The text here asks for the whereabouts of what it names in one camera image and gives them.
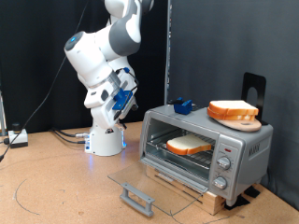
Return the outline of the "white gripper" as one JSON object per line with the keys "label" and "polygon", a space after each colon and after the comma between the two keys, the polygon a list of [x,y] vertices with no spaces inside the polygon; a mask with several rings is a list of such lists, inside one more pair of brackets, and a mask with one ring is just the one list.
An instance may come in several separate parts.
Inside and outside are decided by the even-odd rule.
{"label": "white gripper", "polygon": [[[112,74],[94,88],[89,88],[84,105],[91,109],[93,121],[102,129],[112,128],[138,105],[134,94],[137,90],[135,77],[130,73]],[[125,123],[120,123],[123,130]]]}

